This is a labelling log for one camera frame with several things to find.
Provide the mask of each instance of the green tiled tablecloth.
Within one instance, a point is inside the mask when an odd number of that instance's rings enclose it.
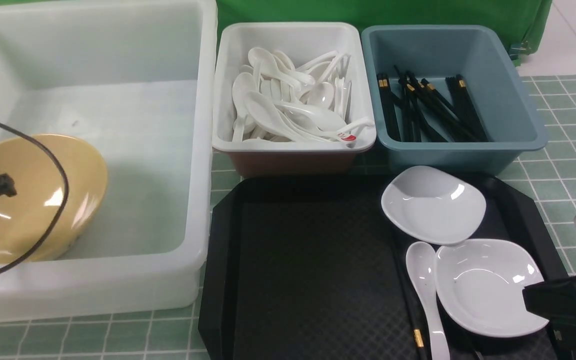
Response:
[[[550,142],[544,150],[521,155],[500,178],[537,202],[563,264],[576,274],[576,75],[523,80]],[[386,153],[377,147],[359,156],[350,172],[388,173],[386,163]],[[229,158],[215,153],[212,205],[240,180]],[[201,294],[184,309],[0,323],[0,359],[208,360],[197,332]]]

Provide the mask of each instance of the black tray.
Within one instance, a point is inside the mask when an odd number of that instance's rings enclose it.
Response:
[[[547,280],[568,276],[532,199],[494,177],[458,176],[487,202],[473,237],[521,245]],[[212,214],[198,323],[210,358],[418,359],[393,259],[403,260],[415,240],[380,205],[392,179],[254,178],[228,194]],[[412,313],[425,325],[414,300]],[[471,344],[485,360],[576,360],[553,346],[549,326],[492,339],[441,312],[451,360],[475,359]]]

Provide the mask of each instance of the plastic bin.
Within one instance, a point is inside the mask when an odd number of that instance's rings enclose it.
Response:
[[[251,48],[281,50],[300,66],[329,51],[350,54],[346,78],[352,82],[348,117],[373,118],[366,66],[357,29],[338,22],[236,23],[221,36],[215,70],[212,146],[229,155],[235,169],[246,178],[287,174],[343,173],[355,157],[369,150],[377,139],[374,127],[358,133],[355,146],[342,143],[286,142],[233,143],[233,82],[240,66],[248,63]]]
[[[361,34],[379,141],[396,173],[411,166],[497,175],[524,151],[540,150],[547,133],[498,36],[478,25],[384,25]],[[400,93],[393,66],[427,78],[447,98],[445,78],[461,74],[491,142],[414,143],[391,139],[377,74],[387,73]],[[402,121],[399,109],[397,120]],[[432,125],[434,118],[429,117]]]
[[[83,139],[108,167],[105,199],[66,254],[0,275],[0,321],[196,299],[208,246],[216,48],[214,0],[0,7],[0,121]],[[7,137],[0,130],[0,141]]]

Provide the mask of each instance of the yellow bowl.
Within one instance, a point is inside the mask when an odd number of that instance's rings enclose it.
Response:
[[[33,136],[66,171],[70,195],[57,225],[29,261],[54,260],[68,250],[99,209],[108,186],[108,168],[99,151],[75,137]],[[29,141],[0,142],[0,174],[14,180],[17,195],[0,196],[0,264],[23,255],[46,231],[64,197],[55,164]]]

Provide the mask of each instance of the red sticker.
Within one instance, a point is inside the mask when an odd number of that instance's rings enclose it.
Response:
[[[341,140],[347,141],[347,142],[353,142],[353,141],[356,141],[356,140],[357,140],[357,137],[356,137],[355,135],[348,135],[348,134],[345,134],[345,133],[343,133],[343,132],[339,132],[339,133],[337,134],[337,136],[340,137]]]

